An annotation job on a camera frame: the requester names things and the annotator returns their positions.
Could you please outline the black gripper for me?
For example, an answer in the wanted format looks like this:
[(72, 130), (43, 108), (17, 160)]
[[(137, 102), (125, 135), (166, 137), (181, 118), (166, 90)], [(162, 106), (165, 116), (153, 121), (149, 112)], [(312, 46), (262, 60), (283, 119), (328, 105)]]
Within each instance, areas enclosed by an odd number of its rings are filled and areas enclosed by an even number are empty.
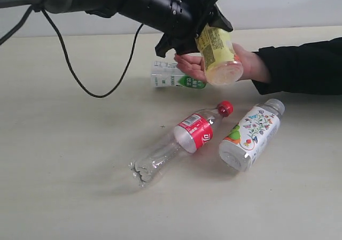
[[(202, 6), (198, 32), (206, 25), (232, 31), (231, 22), (223, 15), (218, 0), (199, 0)], [(195, 26), (196, 15), (184, 1), (180, 0), (104, 0), (99, 8), (87, 11), (102, 18), (111, 18), (120, 14), (129, 19), (145, 24), (163, 32), (156, 45), (158, 57), (165, 57), (169, 50), (174, 49), (177, 55), (198, 53), (195, 39), (190, 37)]]

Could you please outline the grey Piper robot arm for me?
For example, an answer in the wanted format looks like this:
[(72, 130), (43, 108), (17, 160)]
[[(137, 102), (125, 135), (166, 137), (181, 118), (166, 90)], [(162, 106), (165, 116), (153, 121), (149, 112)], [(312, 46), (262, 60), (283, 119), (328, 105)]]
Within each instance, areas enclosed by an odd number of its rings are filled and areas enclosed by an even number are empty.
[(115, 14), (163, 33), (155, 47), (158, 57), (173, 49), (179, 55), (198, 52), (195, 39), (209, 25), (231, 32), (231, 23), (219, 10), (218, 0), (1, 0), (1, 7), (31, 5), (53, 14), (83, 11), (102, 18)]

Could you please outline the black sleeved forearm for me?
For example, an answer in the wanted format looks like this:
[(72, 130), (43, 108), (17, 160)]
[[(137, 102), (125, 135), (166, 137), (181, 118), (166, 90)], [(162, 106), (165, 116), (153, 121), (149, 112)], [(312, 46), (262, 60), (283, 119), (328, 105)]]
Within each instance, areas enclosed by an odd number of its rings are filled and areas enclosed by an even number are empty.
[(255, 54), (268, 80), (253, 79), (262, 95), (289, 92), (341, 95), (341, 37), (298, 46), (265, 47)]

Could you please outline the person's bare hand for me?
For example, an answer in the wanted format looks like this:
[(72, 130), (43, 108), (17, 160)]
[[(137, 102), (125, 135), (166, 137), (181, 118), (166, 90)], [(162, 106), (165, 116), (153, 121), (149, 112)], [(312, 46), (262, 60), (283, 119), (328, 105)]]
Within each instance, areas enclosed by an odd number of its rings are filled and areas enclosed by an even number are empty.
[[(244, 68), (244, 73), (239, 80), (253, 80), (262, 83), (271, 83), (269, 70), (256, 53), (245, 50), (237, 43), (233, 43), (232, 46)], [(186, 75), (203, 82), (206, 81), (204, 73), (205, 61), (202, 57), (175, 55), (174, 60), (177, 62), (177, 68)]]

